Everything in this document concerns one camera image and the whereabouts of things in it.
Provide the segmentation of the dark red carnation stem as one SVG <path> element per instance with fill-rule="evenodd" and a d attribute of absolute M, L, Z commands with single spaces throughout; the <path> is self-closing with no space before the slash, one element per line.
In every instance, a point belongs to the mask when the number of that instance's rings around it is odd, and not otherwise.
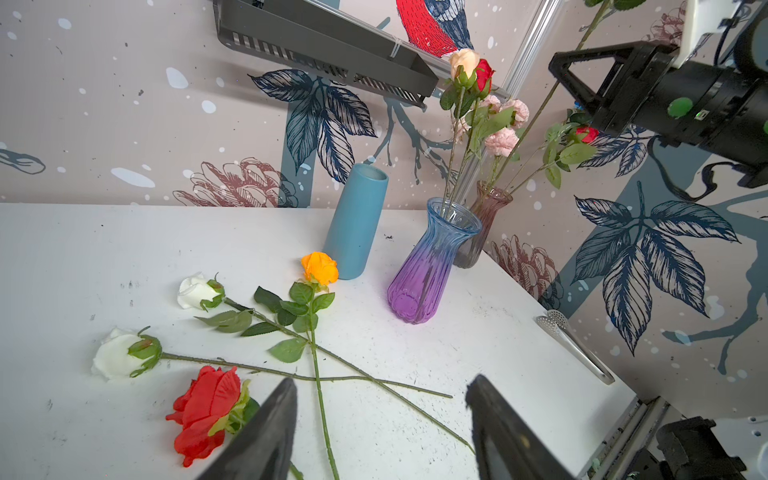
<path fill-rule="evenodd" d="M 241 380 L 234 368 L 202 367 L 166 416 L 181 426 L 174 449 L 183 456 L 183 466 L 192 466 L 219 447 L 224 452 L 264 402 L 251 397 L 249 382 Z"/>

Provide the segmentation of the white artificial rose bunch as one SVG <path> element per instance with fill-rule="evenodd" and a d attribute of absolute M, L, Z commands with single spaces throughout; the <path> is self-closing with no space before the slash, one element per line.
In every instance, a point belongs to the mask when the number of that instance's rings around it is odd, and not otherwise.
<path fill-rule="evenodd" d="M 234 300 L 228 299 L 223 287 L 220 284 L 214 287 L 213 283 L 214 283 L 214 280 L 206 281 L 204 278 L 202 278 L 199 275 L 185 278 L 179 286 L 179 291 L 177 293 L 177 302 L 182 308 L 195 308 L 202 311 L 209 311 L 211 309 L 217 308 L 221 304 L 229 305 L 231 307 L 234 307 L 235 310 L 238 312 L 249 313 L 252 316 L 255 316 L 258 319 L 261 319 L 262 321 L 266 322 L 267 324 L 275 326 L 279 331 L 291 336 L 292 338 L 297 338 L 299 336 L 298 333 L 290 331 L 287 327 L 281 326 L 275 321 L 269 320 L 266 316 L 264 316 L 260 312 L 257 312 L 255 309 L 245 307 L 244 305 L 241 305 L 240 303 Z M 403 395 L 395 391 L 393 388 L 391 388 L 390 387 L 391 382 L 385 382 L 383 380 L 375 379 L 374 377 L 369 375 L 367 372 L 363 371 L 361 368 L 355 366 L 351 362 L 348 362 L 347 360 L 336 355 L 330 350 L 325 349 L 324 347 L 318 346 L 315 340 L 310 341 L 310 346 L 314 347 L 316 350 L 320 350 L 322 353 L 325 353 L 331 358 L 337 360 L 338 362 L 347 366 L 354 372 L 361 374 L 364 381 L 368 381 L 370 383 L 377 385 L 379 388 L 383 389 L 384 391 L 386 391 L 387 393 L 395 397 L 397 400 L 399 400 L 400 402 L 402 402 L 403 404 L 407 405 L 409 408 L 417 412 L 423 418 L 425 418 L 426 420 L 428 420 L 429 422 L 437 426 L 439 429 L 441 429 L 442 431 L 444 431 L 445 433 L 453 437 L 455 440 L 457 440 L 458 442 L 460 442 L 461 444 L 465 445 L 470 450 L 472 450 L 472 447 L 470 446 L 469 442 L 465 440 L 463 437 L 461 437 L 458 433 L 456 433 L 454 430 L 452 430 L 450 427 L 445 425 L 443 422 L 439 421 L 437 418 L 430 415 L 427 411 L 425 411 L 424 409 L 422 409 L 421 407 L 419 407 L 418 405 L 411 402 L 406 397 L 404 397 Z"/>

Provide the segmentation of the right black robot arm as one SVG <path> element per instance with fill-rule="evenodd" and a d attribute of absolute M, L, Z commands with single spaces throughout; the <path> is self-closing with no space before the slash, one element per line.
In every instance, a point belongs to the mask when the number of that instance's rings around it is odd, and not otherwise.
<path fill-rule="evenodd" d="M 549 71 L 595 132 L 586 168 L 618 175 L 688 145 L 767 183 L 767 4 L 683 1 L 635 42 L 558 52 Z"/>

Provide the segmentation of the red artificial rose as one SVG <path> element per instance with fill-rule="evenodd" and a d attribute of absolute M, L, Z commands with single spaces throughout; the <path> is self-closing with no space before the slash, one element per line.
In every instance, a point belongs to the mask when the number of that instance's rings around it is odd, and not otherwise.
<path fill-rule="evenodd" d="M 591 160 L 597 154 L 597 147 L 594 145 L 597 135 L 595 129 L 577 122 L 554 123 L 547 129 L 544 142 L 539 148 L 542 153 L 541 164 L 524 179 L 513 178 L 505 192 L 514 195 L 538 174 L 543 174 L 546 182 L 559 190 L 564 173 Z"/>

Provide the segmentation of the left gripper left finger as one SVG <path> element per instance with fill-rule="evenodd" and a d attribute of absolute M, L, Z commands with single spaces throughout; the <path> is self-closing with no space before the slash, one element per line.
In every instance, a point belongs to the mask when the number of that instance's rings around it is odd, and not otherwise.
<path fill-rule="evenodd" d="M 284 379 L 200 480 L 297 479 L 291 461 L 297 425 L 297 388 Z"/>

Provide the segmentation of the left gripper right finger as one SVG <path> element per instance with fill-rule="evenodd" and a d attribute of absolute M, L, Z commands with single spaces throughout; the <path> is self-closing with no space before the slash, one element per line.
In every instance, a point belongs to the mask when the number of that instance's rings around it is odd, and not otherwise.
<path fill-rule="evenodd" d="M 469 384 L 465 400 L 481 480 L 573 478 L 485 376 Z"/>

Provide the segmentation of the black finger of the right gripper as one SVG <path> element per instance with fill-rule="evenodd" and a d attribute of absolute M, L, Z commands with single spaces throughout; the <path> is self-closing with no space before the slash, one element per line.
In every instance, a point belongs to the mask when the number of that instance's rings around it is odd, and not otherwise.
<path fill-rule="evenodd" d="M 633 96 L 628 89 L 627 63 L 633 51 L 632 43 L 623 43 L 583 50 L 556 53 L 549 63 L 549 71 L 586 111 L 600 108 L 613 111 L 632 111 Z M 611 65 L 596 88 L 579 76 L 587 66 L 607 61 Z"/>

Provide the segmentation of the pink grey glass vase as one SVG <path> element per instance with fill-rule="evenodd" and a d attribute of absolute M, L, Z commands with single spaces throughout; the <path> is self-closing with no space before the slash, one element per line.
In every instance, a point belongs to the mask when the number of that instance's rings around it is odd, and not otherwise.
<path fill-rule="evenodd" d="M 471 268 L 477 263 L 497 213 L 513 201 L 513 196 L 506 190 L 499 187 L 489 188 L 486 181 L 479 180 L 476 186 L 477 197 L 471 212 L 480 220 L 481 229 L 457 251 L 454 265 L 462 269 Z"/>

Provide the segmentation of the orange artificial rose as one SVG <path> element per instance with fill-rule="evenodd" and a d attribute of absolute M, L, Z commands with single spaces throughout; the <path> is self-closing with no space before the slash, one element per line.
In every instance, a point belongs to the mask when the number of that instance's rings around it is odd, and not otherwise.
<path fill-rule="evenodd" d="M 285 311 L 295 317 L 291 326 L 297 335 L 304 335 L 304 343 L 309 346 L 312 355 L 314 383 L 328 463 L 332 478 L 339 480 L 340 475 L 327 423 L 315 334 L 318 324 L 318 312 L 328 308 L 334 301 L 335 295 L 330 292 L 329 286 L 339 279 L 339 271 L 336 262 L 322 252 L 313 252 L 304 256 L 301 259 L 301 265 L 303 268 L 303 278 L 290 287 L 290 300 L 280 302 L 280 313 Z"/>

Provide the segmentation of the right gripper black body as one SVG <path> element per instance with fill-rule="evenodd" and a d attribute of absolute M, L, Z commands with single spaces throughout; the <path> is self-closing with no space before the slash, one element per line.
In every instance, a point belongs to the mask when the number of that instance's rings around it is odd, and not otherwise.
<path fill-rule="evenodd" d="M 591 126 L 601 133 L 619 135 L 669 70 L 678 48 L 659 41 L 637 41 L 596 49 L 596 59 L 614 63 L 598 90 L 599 105 Z"/>

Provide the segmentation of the teal ceramic vase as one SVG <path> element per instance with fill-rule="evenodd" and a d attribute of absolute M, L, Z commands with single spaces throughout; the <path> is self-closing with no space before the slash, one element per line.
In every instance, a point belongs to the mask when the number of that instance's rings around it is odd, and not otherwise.
<path fill-rule="evenodd" d="M 372 165 L 356 164 L 350 172 L 323 248 L 341 280 L 355 279 L 366 268 L 388 183 L 388 175 Z"/>

